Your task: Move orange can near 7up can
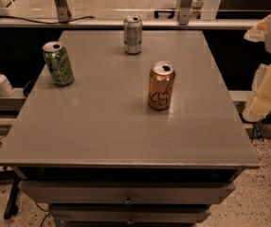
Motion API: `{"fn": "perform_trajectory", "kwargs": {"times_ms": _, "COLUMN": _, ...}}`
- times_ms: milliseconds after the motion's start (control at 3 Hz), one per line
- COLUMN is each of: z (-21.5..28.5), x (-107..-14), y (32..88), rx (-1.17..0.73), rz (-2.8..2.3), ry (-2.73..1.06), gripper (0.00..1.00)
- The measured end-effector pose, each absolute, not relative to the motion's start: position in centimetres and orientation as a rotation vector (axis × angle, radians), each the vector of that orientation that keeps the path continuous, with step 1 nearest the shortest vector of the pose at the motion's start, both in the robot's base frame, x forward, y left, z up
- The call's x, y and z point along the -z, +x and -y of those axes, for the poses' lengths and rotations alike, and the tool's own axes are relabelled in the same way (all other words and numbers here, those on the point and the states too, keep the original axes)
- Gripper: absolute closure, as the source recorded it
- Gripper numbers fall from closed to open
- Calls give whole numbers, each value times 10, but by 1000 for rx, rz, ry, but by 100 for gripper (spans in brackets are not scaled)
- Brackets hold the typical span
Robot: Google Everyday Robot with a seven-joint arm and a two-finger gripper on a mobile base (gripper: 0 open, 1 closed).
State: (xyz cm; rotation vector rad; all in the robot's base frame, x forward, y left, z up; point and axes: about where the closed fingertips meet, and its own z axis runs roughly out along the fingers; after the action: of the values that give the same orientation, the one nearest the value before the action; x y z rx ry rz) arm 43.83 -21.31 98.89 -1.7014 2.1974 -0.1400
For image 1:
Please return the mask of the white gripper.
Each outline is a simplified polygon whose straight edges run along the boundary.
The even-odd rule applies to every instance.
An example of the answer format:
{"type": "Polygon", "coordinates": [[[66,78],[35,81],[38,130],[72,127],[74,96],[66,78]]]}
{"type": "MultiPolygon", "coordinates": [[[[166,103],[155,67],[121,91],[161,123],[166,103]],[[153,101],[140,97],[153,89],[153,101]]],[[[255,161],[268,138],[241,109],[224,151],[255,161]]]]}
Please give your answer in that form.
{"type": "MultiPolygon", "coordinates": [[[[248,29],[244,39],[253,43],[265,42],[265,50],[271,54],[271,15],[267,15],[248,29]]],[[[271,113],[271,64],[261,63],[252,81],[242,116],[248,122],[258,122],[271,113]]]]}

